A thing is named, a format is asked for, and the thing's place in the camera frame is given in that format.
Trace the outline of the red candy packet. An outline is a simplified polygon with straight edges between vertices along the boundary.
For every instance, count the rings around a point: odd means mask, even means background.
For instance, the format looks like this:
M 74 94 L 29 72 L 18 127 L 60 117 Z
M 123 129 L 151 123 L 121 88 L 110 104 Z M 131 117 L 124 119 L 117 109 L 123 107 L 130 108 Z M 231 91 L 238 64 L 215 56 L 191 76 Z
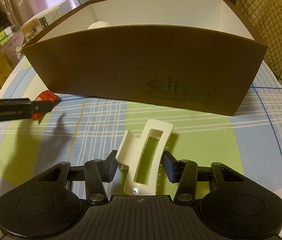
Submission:
M 31 118 L 33 121 L 42 119 L 60 102 L 60 98 L 49 90 L 41 92 L 31 103 Z

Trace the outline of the white plastic hair claw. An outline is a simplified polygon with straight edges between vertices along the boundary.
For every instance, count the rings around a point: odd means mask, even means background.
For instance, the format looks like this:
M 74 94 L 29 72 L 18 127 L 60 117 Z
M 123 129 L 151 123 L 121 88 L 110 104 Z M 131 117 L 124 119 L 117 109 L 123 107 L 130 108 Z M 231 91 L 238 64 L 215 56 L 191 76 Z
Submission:
M 174 125 L 149 119 L 140 136 L 130 130 L 124 134 L 116 161 L 127 170 L 123 191 L 132 196 L 155 195 L 157 177 L 165 146 Z

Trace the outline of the plaid green blue tablecloth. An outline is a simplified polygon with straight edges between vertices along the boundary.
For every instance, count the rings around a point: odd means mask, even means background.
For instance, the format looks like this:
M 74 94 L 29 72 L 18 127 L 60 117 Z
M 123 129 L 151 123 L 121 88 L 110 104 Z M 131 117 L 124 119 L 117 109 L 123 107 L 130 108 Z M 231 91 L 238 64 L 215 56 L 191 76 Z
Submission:
M 140 135 L 149 119 L 157 119 L 174 126 L 166 147 L 175 158 L 224 163 L 282 198 L 282 87 L 265 63 L 234 116 L 60 98 L 42 121 L 0 123 L 0 196 L 59 162 L 104 159 L 126 131 Z

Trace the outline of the white knitted cloth pouch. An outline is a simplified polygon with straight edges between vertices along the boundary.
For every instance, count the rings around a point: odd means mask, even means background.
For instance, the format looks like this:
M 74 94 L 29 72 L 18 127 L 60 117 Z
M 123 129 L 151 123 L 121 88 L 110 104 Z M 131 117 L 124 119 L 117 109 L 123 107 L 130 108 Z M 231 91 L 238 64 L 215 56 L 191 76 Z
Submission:
M 104 21 L 97 21 L 92 23 L 87 29 L 91 30 L 91 29 L 97 29 L 97 28 L 105 28 L 105 27 L 111 27 L 112 25 L 108 22 L 104 22 Z

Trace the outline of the quilted beige chair cover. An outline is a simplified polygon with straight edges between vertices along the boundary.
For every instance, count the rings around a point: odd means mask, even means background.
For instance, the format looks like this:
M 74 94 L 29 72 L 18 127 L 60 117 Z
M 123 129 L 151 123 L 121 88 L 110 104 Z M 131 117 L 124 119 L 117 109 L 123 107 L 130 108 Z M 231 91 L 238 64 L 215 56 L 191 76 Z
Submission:
M 282 73 L 282 0 L 235 0 L 267 45 L 265 63 L 276 77 Z

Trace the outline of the beige product box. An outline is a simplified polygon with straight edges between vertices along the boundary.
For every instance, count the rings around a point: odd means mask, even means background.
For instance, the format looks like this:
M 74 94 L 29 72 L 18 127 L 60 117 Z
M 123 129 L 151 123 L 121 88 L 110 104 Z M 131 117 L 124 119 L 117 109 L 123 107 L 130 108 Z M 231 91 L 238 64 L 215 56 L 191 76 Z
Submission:
M 64 0 L 30 18 L 21 26 L 21 31 L 24 34 L 26 41 L 29 42 L 43 29 L 54 23 L 71 10 L 72 6 L 70 1 Z

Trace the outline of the brown cardboard storage box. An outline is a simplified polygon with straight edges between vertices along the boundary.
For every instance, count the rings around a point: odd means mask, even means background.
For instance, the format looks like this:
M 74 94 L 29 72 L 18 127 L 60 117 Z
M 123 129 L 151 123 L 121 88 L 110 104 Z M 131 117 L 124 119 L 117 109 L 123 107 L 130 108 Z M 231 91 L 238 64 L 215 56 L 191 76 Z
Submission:
M 234 115 L 266 50 L 229 0 L 93 0 L 23 53 L 53 92 Z

